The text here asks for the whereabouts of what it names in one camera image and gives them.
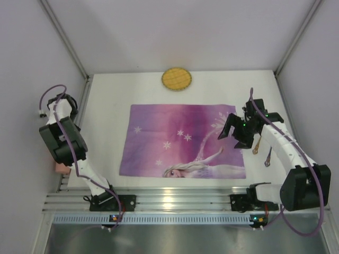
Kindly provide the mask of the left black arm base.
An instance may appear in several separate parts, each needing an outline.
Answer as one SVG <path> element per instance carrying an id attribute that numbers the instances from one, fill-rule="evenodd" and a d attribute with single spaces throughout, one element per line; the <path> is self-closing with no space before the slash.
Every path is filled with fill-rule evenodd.
<path id="1" fill-rule="evenodd" d="M 136 195 L 119 195 L 119 201 L 121 203 L 122 212 L 133 212 L 136 207 Z M 91 212 L 118 212 L 118 201 L 112 197 L 105 202 L 97 202 L 93 200 L 93 197 L 84 196 L 84 201 L 90 203 Z"/>

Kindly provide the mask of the purple Frozen placemat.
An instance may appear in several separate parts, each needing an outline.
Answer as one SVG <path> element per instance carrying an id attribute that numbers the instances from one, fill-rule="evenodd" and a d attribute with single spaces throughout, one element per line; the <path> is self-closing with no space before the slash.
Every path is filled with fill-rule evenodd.
<path id="1" fill-rule="evenodd" d="M 119 174 L 130 177 L 245 179 L 243 153 L 219 140 L 232 105 L 132 105 Z"/>

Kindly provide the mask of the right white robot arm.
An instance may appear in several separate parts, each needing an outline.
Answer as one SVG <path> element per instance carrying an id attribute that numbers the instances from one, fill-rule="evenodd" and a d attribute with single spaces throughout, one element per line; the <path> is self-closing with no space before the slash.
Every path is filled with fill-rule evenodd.
<path id="1" fill-rule="evenodd" d="M 328 204 L 331 170 L 319 165 L 299 147 L 287 130 L 282 116 L 268 112 L 262 99 L 248 101 L 245 116 L 229 114 L 218 139 L 232 135 L 236 149 L 250 149 L 254 135 L 265 140 L 286 171 L 283 183 L 252 184 L 247 192 L 256 202 L 281 204 L 288 211 L 298 211 Z"/>

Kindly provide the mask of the pink plastic cup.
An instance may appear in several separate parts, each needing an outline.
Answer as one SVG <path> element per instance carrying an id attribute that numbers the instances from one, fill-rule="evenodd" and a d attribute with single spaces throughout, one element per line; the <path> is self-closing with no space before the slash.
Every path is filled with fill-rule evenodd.
<path id="1" fill-rule="evenodd" d="M 71 172 L 71 169 L 68 166 L 65 166 L 64 164 L 55 164 L 55 172 L 62 175 L 69 175 Z"/>

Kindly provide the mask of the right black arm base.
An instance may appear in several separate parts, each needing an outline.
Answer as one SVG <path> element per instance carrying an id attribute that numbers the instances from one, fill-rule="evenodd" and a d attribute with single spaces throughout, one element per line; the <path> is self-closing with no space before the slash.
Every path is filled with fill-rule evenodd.
<path id="1" fill-rule="evenodd" d="M 247 194 L 231 194 L 231 210 L 234 212 L 245 213 L 248 211 L 265 211 L 265 203 Z"/>

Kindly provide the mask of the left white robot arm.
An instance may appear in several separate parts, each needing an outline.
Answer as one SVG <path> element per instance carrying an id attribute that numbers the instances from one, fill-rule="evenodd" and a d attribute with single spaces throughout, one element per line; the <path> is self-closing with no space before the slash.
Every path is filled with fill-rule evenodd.
<path id="1" fill-rule="evenodd" d="M 102 205 L 112 198 L 118 199 L 109 181 L 95 172 L 87 158 L 87 144 L 80 134 L 81 129 L 74 123 L 78 113 L 74 98 L 60 93 L 48 100 L 48 114 L 42 110 L 43 98 L 39 101 L 39 116 L 47 117 L 48 121 L 39 133 L 55 162 L 74 170 L 87 184 L 92 204 Z"/>

